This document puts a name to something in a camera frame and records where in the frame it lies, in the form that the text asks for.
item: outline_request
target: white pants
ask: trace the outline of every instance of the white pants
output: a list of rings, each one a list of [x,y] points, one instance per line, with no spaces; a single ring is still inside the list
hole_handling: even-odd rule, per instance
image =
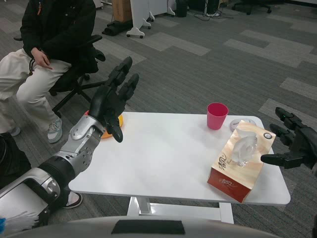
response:
[[[8,98],[14,94],[40,130],[48,130],[49,125],[58,118],[44,94],[68,71],[71,64],[52,59],[50,66],[53,70],[50,70],[34,63],[33,75],[29,76],[30,60],[20,49],[0,61],[0,133],[16,127],[8,106]]]

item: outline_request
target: chair wheel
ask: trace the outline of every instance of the chair wheel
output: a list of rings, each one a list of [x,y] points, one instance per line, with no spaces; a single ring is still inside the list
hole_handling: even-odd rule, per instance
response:
[[[56,112],[55,114],[56,114],[56,116],[58,116],[59,118],[61,118],[60,112]]]
[[[57,95],[57,92],[54,92],[54,91],[53,91],[53,92],[50,92],[50,95],[53,96],[53,97],[55,97],[55,96]]]

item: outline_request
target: tissue box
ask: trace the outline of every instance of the tissue box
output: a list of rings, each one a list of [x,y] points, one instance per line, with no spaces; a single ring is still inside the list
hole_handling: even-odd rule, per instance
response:
[[[276,135],[243,120],[237,128],[257,134],[255,153],[244,167],[230,159],[235,143],[241,139],[235,130],[211,167],[208,183],[242,203],[253,189],[262,170],[261,155],[268,154]]]

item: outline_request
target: black chair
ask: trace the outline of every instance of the black chair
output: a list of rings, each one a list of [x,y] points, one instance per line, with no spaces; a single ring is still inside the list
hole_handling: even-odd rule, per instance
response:
[[[252,8],[255,5],[259,5],[259,6],[267,8],[267,13],[271,13],[272,12],[271,7],[268,6],[268,5],[263,4],[263,1],[261,1],[261,0],[242,0],[241,2],[236,3],[232,7],[232,10],[235,10],[237,5],[243,5],[243,6],[248,5],[248,6],[250,6],[249,7],[249,11],[247,11],[247,15],[251,14]]]
[[[16,41],[22,41],[21,37],[13,37]],[[91,36],[91,39],[76,47],[77,49],[84,48],[86,46],[89,46],[99,40],[102,39],[102,36],[100,35],[94,35]],[[96,50],[95,58],[104,62],[106,60],[105,55],[99,51]],[[55,83],[55,85],[50,89],[50,94],[52,96],[56,96],[57,93],[61,92],[68,92],[71,91],[63,100],[61,100],[54,108],[53,112],[61,117],[61,114],[59,110],[75,95],[82,95],[89,103],[91,103],[91,98],[83,92],[85,89],[89,88],[96,88],[106,83],[106,81],[98,82],[98,83],[91,83],[91,84],[83,84],[83,81],[88,81],[90,79],[90,76],[86,74],[86,72],[83,70],[84,67],[81,63],[74,64],[65,74],[63,74],[58,81]]]

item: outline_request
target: person's hand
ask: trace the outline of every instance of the person's hand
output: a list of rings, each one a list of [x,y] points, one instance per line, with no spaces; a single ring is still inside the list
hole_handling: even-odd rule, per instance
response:
[[[50,67],[49,58],[42,51],[39,51],[36,47],[34,47],[31,50],[31,54],[33,55],[37,65],[43,68],[53,69],[52,67]]]

